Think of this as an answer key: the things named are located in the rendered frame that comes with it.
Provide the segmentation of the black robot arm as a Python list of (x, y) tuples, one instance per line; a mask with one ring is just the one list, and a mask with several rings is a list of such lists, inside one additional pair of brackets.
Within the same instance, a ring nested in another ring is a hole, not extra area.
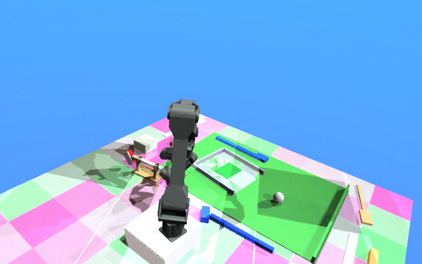
[(192, 154), (195, 138), (198, 137), (197, 123), (200, 106), (194, 100), (179, 99), (168, 107), (169, 129), (174, 136), (173, 148), (160, 151), (161, 160), (171, 160), (170, 183), (159, 199), (158, 221), (162, 222), (159, 231), (173, 243), (187, 230), (188, 187), (185, 185), (186, 158)]

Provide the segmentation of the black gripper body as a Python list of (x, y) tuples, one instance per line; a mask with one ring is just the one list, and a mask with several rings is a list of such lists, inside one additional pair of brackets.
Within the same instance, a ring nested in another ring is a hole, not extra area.
[[(186, 158), (186, 167), (190, 164), (191, 161), (192, 163), (194, 163), (197, 158), (197, 154), (192, 152), (192, 154)], [(170, 182), (170, 172), (171, 168), (169, 166), (165, 166), (163, 169), (160, 170), (159, 176), (165, 179), (166, 181)]]

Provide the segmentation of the white ball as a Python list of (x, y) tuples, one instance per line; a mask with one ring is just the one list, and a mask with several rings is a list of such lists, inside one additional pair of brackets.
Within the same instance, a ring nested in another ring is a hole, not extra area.
[(273, 195), (273, 200), (274, 200), (275, 202), (277, 202), (277, 203), (281, 203), (281, 202), (283, 202), (283, 200), (284, 200), (284, 196), (283, 196), (283, 194), (282, 194), (281, 192), (276, 192), (276, 193)]

